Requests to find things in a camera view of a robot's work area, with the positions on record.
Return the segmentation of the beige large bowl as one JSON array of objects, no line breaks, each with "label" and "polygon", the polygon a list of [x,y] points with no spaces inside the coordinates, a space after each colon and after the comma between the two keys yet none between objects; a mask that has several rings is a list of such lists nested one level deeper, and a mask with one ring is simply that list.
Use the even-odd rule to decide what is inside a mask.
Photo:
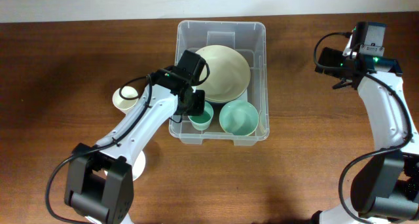
[{"label": "beige large bowl", "polygon": [[247,60],[236,50],[222,46],[210,45],[196,51],[209,66],[209,77],[197,90],[203,90],[216,99],[235,98],[249,86],[251,80],[250,66]]}]

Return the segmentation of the mint green small bowl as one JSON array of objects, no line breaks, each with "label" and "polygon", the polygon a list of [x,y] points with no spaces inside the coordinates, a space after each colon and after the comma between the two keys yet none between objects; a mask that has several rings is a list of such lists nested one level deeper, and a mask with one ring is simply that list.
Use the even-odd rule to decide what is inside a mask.
[{"label": "mint green small bowl", "polygon": [[222,107],[219,113],[219,124],[226,133],[249,136],[259,125],[259,114],[251,103],[234,100]]}]

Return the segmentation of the white small bowl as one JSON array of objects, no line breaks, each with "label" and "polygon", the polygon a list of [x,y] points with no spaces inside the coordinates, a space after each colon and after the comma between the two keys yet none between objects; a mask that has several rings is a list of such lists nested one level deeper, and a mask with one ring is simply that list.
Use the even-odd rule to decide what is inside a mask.
[{"label": "white small bowl", "polygon": [[116,152],[112,154],[106,153],[105,155],[111,159],[117,159],[120,156],[126,158],[127,161],[130,162],[130,164],[132,165],[132,180],[133,181],[138,179],[142,175],[145,169],[146,158],[145,158],[145,153],[143,151],[141,151],[135,159],[133,159],[132,156],[128,153]]}]

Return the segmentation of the yellow small bowl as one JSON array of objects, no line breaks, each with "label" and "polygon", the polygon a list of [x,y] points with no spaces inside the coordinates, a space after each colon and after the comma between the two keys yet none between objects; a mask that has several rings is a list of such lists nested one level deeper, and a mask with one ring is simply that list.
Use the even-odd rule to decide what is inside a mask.
[{"label": "yellow small bowl", "polygon": [[265,119],[264,119],[264,113],[261,111],[259,113],[259,121],[258,121],[258,127],[255,130],[256,136],[263,136],[265,133]]}]

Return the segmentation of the cream white cup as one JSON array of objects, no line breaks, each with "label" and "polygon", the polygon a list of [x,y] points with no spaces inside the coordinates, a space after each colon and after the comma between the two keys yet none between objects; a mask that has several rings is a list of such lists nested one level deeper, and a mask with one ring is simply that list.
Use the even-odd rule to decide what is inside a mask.
[{"label": "cream white cup", "polygon": [[125,86],[123,89],[118,88],[112,97],[113,105],[124,114],[127,114],[138,101],[137,90],[131,86]]}]

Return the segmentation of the mint green cup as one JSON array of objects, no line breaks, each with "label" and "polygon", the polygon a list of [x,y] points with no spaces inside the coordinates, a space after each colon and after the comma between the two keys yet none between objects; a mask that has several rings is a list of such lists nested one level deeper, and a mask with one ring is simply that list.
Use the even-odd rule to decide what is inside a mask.
[{"label": "mint green cup", "polygon": [[206,130],[209,128],[212,118],[213,118],[213,107],[210,103],[205,102],[204,112],[199,116],[189,116],[189,120],[192,123],[192,126],[196,130]]}]

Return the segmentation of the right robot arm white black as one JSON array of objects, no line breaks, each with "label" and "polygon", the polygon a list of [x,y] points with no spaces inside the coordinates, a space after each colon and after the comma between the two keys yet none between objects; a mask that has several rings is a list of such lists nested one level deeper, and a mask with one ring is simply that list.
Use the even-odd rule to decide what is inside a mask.
[{"label": "right robot arm white black", "polygon": [[374,150],[349,162],[338,181],[340,204],[317,211],[311,223],[418,221],[418,131],[403,92],[402,69],[384,57],[386,25],[358,22],[343,51],[314,54],[315,71],[352,87],[367,110]]}]

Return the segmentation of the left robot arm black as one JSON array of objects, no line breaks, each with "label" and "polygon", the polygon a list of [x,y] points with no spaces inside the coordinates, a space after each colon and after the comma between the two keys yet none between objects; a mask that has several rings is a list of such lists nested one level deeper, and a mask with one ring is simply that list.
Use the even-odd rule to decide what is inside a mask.
[{"label": "left robot arm black", "polygon": [[177,65],[148,74],[143,94],[123,120],[89,147],[74,148],[64,202],[95,223],[125,223],[134,199],[134,164],[160,126],[174,115],[201,115],[209,69],[199,54],[184,51]]}]

